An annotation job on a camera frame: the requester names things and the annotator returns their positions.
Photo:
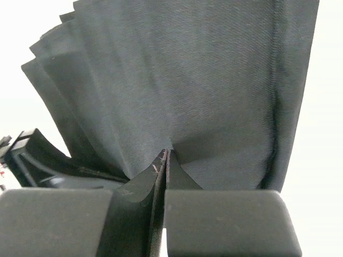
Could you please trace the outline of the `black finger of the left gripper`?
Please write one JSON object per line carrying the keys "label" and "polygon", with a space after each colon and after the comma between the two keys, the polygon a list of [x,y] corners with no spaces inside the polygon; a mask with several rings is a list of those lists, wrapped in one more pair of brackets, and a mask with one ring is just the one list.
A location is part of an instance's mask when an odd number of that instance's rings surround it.
{"label": "black finger of the left gripper", "polygon": [[67,157],[38,129],[1,138],[1,166],[21,187],[114,190],[127,183]]}

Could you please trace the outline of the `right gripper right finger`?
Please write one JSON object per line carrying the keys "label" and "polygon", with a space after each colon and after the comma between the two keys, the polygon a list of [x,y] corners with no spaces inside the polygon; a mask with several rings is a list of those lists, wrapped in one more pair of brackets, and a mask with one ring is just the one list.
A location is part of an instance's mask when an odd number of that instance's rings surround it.
{"label": "right gripper right finger", "polygon": [[169,256],[301,256],[285,202],[270,190],[208,191],[166,162],[165,229]]}

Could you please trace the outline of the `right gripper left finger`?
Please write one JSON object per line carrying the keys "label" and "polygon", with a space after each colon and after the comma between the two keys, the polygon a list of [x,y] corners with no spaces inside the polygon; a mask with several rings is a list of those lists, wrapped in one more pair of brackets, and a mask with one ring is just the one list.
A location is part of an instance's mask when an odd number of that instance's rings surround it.
{"label": "right gripper left finger", "polygon": [[167,150],[115,190],[1,195],[1,256],[158,256]]}

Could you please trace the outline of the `black pleated skirt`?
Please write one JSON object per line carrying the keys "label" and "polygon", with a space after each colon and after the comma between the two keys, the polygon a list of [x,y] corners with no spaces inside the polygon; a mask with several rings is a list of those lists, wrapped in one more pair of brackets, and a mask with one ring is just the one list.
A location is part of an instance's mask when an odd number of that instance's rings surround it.
{"label": "black pleated skirt", "polygon": [[281,191],[318,1],[76,1],[22,70],[73,159],[132,179],[163,149],[206,190]]}

